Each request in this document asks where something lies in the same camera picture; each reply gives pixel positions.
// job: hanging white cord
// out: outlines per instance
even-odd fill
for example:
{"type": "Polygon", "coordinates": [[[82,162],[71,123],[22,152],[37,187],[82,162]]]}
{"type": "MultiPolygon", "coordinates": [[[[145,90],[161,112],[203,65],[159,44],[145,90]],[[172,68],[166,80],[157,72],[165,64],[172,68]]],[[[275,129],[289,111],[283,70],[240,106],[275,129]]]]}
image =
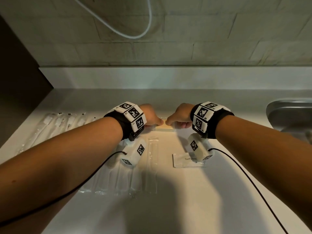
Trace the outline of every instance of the hanging white cord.
{"type": "Polygon", "coordinates": [[[139,39],[139,38],[143,37],[149,31],[149,29],[151,27],[151,24],[152,24],[152,8],[151,8],[150,0],[147,0],[147,6],[149,8],[149,14],[150,14],[149,24],[147,25],[146,30],[142,34],[140,34],[138,36],[130,36],[130,35],[126,35],[126,34],[123,34],[123,33],[119,32],[118,30],[116,30],[113,27],[111,27],[108,23],[106,23],[105,20],[103,20],[101,17],[99,17],[96,13],[94,13],[88,7],[86,7],[81,1],[79,1],[79,0],[75,0],[75,1],[80,6],[82,6],[84,9],[86,9],[91,15],[93,15],[95,18],[97,18],[99,21],[101,21],[104,25],[106,25],[108,28],[110,28],[112,31],[114,31],[116,34],[118,34],[120,36],[123,36],[123,37],[125,37],[127,39],[139,39]]]}

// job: black cable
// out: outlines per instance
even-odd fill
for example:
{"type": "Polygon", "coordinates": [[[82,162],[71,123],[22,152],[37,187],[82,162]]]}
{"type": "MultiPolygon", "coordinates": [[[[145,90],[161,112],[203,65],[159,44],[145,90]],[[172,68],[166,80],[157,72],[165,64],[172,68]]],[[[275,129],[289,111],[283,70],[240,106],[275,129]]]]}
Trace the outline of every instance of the black cable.
{"type": "Polygon", "coordinates": [[[251,178],[247,175],[247,173],[244,171],[244,169],[238,164],[238,162],[236,162],[230,155],[228,155],[227,153],[223,152],[220,149],[209,149],[208,151],[211,150],[217,150],[221,153],[224,153],[226,156],[228,156],[233,162],[235,162],[235,164],[243,171],[243,173],[246,175],[246,177],[249,179],[249,181],[252,183],[252,185],[255,187],[255,189],[257,190],[257,192],[259,193],[259,195],[261,196],[261,198],[263,199],[264,203],[267,205],[267,207],[270,209],[271,213],[273,214],[273,216],[275,217],[275,219],[277,220],[277,222],[279,223],[279,225],[281,226],[281,228],[284,230],[284,232],[286,234],[288,234],[288,232],[286,231],[285,227],[283,226],[283,224],[280,222],[280,220],[278,219],[278,217],[275,215],[275,213],[273,212],[273,210],[271,209],[270,205],[268,204],[268,202],[266,201],[266,199],[263,197],[263,195],[261,194],[261,192],[259,191],[259,189],[257,188],[257,186],[255,185],[255,183],[251,180],[251,178]]]}
{"type": "Polygon", "coordinates": [[[127,155],[127,153],[125,153],[124,151],[117,151],[117,152],[111,154],[111,155],[98,167],[98,169],[96,169],[95,172],[91,174],[91,176],[89,176],[83,183],[81,183],[80,185],[78,185],[76,188],[72,189],[70,192],[68,192],[68,193],[66,193],[66,194],[64,194],[64,195],[62,195],[62,196],[60,196],[60,197],[58,197],[58,198],[56,198],[56,199],[50,201],[49,203],[44,204],[44,205],[42,205],[42,206],[40,206],[40,207],[38,207],[38,208],[36,208],[36,209],[33,209],[33,210],[29,211],[29,212],[26,212],[26,213],[23,213],[23,214],[21,214],[21,215],[19,215],[19,216],[17,216],[17,217],[13,217],[13,218],[10,218],[10,219],[8,219],[8,220],[2,221],[2,222],[0,222],[0,227],[7,226],[7,225],[9,225],[9,224],[11,224],[11,223],[13,223],[13,222],[15,222],[15,221],[18,221],[18,220],[20,220],[20,219],[22,219],[22,218],[25,218],[25,217],[27,217],[27,216],[30,216],[30,215],[32,215],[32,214],[34,214],[34,213],[36,213],[36,212],[39,212],[39,211],[41,211],[41,210],[43,210],[43,209],[45,209],[45,208],[47,208],[47,207],[49,207],[49,206],[51,206],[51,205],[57,203],[58,201],[60,201],[60,200],[62,200],[62,199],[64,199],[64,198],[66,198],[67,196],[71,195],[72,193],[74,193],[75,191],[77,191],[80,187],[82,187],[84,184],[86,184],[86,183],[98,172],[98,170],[99,170],[112,156],[114,156],[114,155],[117,154],[117,153],[123,153],[124,155],[127,155]]]}

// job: brick wall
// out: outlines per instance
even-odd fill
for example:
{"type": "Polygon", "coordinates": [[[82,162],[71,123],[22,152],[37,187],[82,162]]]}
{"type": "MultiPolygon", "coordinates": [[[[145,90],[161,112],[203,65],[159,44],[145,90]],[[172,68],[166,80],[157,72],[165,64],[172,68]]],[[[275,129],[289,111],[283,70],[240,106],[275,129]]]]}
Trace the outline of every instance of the brick wall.
{"type": "MultiPolygon", "coordinates": [[[[146,0],[82,0],[128,35],[146,0]]],[[[151,0],[142,39],[110,31],[74,0],[0,0],[0,14],[41,66],[312,65],[312,0],[151,0]]]]}

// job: person's left hand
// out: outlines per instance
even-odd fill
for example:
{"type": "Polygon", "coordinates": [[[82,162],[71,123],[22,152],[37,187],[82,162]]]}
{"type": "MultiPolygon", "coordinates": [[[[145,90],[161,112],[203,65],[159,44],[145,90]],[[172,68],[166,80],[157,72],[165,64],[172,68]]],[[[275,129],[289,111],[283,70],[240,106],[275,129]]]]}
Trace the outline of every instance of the person's left hand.
{"type": "Polygon", "coordinates": [[[163,124],[163,120],[160,119],[156,115],[152,105],[150,105],[150,104],[142,104],[139,107],[142,109],[142,111],[145,114],[145,117],[146,117],[146,120],[147,120],[147,123],[146,123],[147,126],[151,126],[151,125],[154,125],[154,124],[157,124],[157,125],[161,126],[163,124]]]}

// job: stainless steel sink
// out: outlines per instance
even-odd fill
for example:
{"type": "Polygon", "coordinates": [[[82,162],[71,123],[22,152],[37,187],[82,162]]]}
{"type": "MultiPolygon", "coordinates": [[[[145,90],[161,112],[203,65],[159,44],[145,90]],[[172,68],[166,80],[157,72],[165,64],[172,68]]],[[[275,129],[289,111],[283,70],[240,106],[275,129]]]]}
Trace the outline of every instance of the stainless steel sink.
{"type": "Polygon", "coordinates": [[[312,98],[272,102],[267,117],[274,129],[312,144],[312,98]]]}

